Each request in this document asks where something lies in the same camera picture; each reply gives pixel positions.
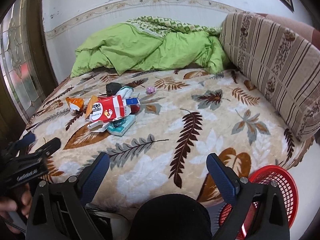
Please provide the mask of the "person's left hand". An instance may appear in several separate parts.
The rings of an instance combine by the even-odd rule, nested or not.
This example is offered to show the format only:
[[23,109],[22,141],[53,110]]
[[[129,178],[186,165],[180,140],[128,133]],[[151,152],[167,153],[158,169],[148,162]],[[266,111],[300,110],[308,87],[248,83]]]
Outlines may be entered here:
[[29,218],[33,200],[29,184],[27,183],[20,187],[19,192],[21,193],[21,197],[18,203],[8,197],[1,197],[1,218],[10,220],[9,212],[17,210],[20,210],[21,214],[24,215],[26,219]]

